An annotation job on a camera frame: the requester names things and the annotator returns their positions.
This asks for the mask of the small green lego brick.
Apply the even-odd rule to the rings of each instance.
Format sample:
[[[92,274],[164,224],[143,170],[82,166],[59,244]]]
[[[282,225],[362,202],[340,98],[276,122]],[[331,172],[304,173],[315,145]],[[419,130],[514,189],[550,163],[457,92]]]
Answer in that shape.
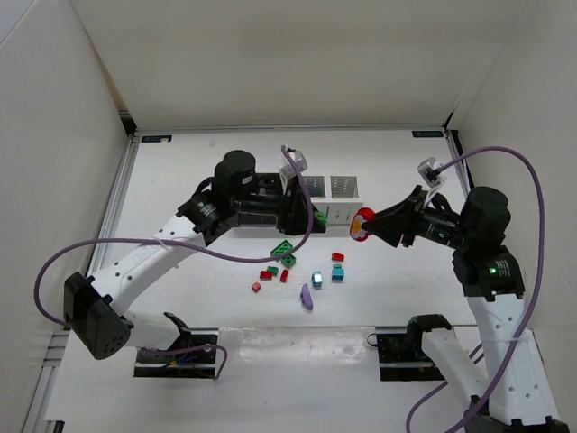
[[[321,211],[316,211],[315,212],[315,217],[318,221],[320,221],[321,223],[325,224],[327,222],[327,217],[326,214],[321,212]]]

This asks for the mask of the red flower lego piece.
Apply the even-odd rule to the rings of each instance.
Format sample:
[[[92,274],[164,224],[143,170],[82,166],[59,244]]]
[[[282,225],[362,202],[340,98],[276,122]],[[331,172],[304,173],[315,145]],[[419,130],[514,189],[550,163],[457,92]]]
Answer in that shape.
[[[362,226],[375,218],[375,212],[368,207],[361,207],[354,215],[349,227],[349,236],[356,242],[364,242],[370,233]]]

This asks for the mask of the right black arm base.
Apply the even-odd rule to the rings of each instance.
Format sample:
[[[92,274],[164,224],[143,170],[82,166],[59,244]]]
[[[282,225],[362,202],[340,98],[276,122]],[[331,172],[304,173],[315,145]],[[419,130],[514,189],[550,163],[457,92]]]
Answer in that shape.
[[[377,350],[382,382],[441,382],[438,367],[408,335],[405,328],[377,327],[366,338]]]

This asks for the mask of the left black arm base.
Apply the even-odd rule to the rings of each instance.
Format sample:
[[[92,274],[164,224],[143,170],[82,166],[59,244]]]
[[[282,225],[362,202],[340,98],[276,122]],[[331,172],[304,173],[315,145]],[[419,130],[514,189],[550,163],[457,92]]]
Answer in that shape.
[[[214,328],[188,330],[173,343],[168,351],[203,346],[202,350],[177,355],[151,354],[139,350],[136,355],[133,377],[173,379],[213,379],[216,373],[219,331]]]

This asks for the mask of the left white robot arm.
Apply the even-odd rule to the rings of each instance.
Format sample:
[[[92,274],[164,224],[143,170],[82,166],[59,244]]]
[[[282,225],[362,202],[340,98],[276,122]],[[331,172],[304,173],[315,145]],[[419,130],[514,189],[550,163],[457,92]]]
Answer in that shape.
[[[209,246],[241,224],[246,215],[274,217],[284,235],[308,238],[323,233],[302,179],[303,153],[282,147],[275,173],[259,173],[247,151],[229,151],[151,239],[136,241],[124,258],[89,276],[76,272],[64,283],[66,324],[96,360],[125,346],[143,352],[170,354],[184,347],[185,323],[165,312],[135,313],[131,305],[158,279],[194,253],[232,261]]]

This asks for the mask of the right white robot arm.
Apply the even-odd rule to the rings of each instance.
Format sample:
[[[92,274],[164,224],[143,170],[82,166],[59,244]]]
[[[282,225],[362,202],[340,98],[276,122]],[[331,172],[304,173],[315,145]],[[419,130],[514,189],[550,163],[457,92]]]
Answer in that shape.
[[[375,235],[387,244],[409,247],[418,237],[453,249],[453,271],[475,318],[486,368],[481,370],[440,314],[415,316],[408,338],[430,358],[463,406],[466,432],[567,432],[555,416],[545,368],[535,340],[520,330],[525,285],[519,264],[503,244],[510,221],[508,199],[500,191],[472,189],[460,212],[440,194],[426,203],[416,186],[393,207],[363,207],[350,228],[361,242]]]

